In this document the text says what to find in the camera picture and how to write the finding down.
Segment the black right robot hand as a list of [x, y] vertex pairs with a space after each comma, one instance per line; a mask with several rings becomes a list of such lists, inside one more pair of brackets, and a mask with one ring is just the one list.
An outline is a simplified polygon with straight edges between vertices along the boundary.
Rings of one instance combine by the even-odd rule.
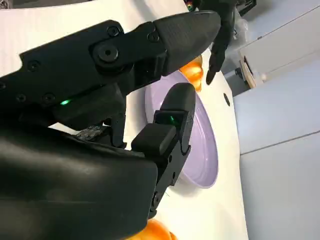
[[0, 237], [122, 240], [145, 228], [191, 151], [196, 91], [174, 84], [126, 150], [126, 98], [200, 55], [217, 12], [113, 20], [20, 55], [0, 79]]

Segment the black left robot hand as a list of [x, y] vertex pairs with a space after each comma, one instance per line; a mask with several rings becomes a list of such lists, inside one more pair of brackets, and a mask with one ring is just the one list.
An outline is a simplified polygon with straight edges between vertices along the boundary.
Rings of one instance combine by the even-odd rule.
[[212, 42], [209, 68], [206, 75], [206, 84], [210, 85], [221, 70], [225, 61], [225, 53], [230, 44], [234, 30], [235, 0], [199, 0], [195, 4], [200, 11], [211, 10], [220, 16], [220, 29]]

